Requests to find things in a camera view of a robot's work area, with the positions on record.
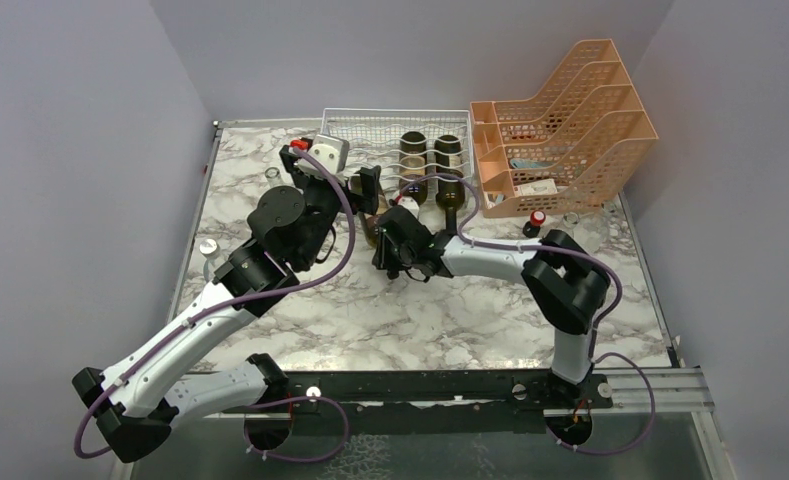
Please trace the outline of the green wine bottle white label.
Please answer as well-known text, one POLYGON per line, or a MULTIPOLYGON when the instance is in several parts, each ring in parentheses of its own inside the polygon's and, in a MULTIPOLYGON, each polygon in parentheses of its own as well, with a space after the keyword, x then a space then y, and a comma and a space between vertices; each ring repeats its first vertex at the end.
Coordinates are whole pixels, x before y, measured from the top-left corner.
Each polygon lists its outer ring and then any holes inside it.
MULTIPOLYGON (((427 139, 419 131, 407 131, 400 138, 399 144, 400 179, 398 187, 403 189, 406 184, 426 174, 427 165, 427 139)), ((409 186, 404 195, 423 205, 428 197, 428 182, 417 182, 409 186)))

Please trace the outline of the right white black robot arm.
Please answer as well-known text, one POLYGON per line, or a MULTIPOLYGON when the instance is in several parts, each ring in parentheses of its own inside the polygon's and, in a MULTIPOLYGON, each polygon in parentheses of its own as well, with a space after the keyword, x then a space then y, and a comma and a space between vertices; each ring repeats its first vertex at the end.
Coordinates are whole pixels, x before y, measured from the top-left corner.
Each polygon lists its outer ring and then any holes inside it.
POLYGON ((433 233, 400 206, 377 227, 373 264, 391 279, 419 272, 425 281, 485 277, 525 286, 555 332, 549 398, 570 407, 586 395, 598 312, 618 281, 569 234, 550 230, 538 239, 508 241, 464 238, 456 228, 433 233))

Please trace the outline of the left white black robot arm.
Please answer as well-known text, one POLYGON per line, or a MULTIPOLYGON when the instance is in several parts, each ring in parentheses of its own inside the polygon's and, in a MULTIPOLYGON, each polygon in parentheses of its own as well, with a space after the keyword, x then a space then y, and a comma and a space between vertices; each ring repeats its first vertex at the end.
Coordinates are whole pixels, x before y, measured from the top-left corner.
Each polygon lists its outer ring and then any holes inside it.
POLYGON ((352 220, 377 205, 377 169, 352 190, 344 168, 346 141, 295 140, 280 150, 290 185, 268 190, 248 217, 250 238, 215 271, 201 293, 134 353, 72 380, 105 451, 131 463, 180 425, 234 407, 260 410, 283 401, 287 379, 272 358, 255 354, 236 367, 191 377, 207 353, 263 317, 287 295, 306 289, 299 274, 323 263, 336 219, 352 220))

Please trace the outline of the green wine bottle dark label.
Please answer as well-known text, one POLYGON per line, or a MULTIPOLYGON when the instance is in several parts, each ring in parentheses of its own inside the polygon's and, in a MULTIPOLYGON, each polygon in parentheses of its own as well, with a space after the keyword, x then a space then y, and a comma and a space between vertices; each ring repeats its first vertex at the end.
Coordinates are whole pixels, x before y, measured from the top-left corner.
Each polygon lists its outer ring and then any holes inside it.
POLYGON ((459 178, 463 177, 461 167, 462 146, 458 137, 450 134, 439 136, 434 142, 435 171, 437 178, 435 203, 443 212, 445 228, 457 230, 457 213, 465 205, 465 191, 459 178))

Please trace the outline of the green Primitivo wine bottle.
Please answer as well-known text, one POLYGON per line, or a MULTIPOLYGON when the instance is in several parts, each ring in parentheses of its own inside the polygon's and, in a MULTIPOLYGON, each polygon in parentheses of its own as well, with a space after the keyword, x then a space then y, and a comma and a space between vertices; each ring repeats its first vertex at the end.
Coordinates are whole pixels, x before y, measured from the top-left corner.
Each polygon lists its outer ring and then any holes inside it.
POLYGON ((378 194, 377 202, 377 209, 373 213, 358 213, 363 235, 371 248, 376 248, 378 245, 379 218, 389 209, 389 202, 384 193, 378 194))

